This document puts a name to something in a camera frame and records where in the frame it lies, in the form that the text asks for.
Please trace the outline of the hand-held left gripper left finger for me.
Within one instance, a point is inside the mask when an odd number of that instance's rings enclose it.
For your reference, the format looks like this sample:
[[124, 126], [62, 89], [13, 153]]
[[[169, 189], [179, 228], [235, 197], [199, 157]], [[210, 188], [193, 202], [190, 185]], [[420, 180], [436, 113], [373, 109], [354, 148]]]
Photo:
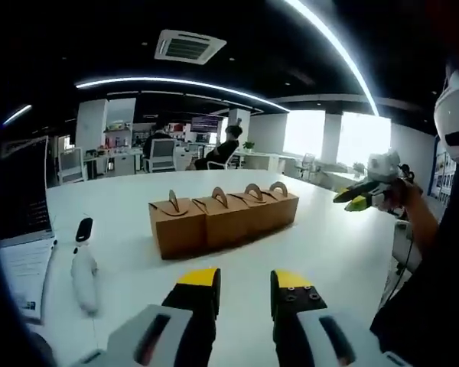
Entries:
[[75, 366], [207, 366], [216, 339], [220, 269], [189, 271], [162, 304], [127, 320]]

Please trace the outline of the person's right hand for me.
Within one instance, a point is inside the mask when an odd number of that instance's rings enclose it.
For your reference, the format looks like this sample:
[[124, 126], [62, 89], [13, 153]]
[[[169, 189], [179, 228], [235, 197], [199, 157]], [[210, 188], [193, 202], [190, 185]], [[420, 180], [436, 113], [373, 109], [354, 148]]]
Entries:
[[394, 215], [397, 219], [409, 220], [406, 206], [416, 194], [421, 196], [423, 189], [405, 178], [398, 178], [385, 191], [382, 210]]

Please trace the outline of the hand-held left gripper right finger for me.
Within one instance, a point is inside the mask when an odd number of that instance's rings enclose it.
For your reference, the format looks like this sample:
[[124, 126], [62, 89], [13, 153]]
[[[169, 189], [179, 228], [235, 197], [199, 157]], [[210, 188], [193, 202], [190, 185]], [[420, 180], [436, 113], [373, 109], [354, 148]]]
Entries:
[[273, 341], [280, 366], [407, 366], [349, 315], [330, 309], [299, 274], [270, 275]]

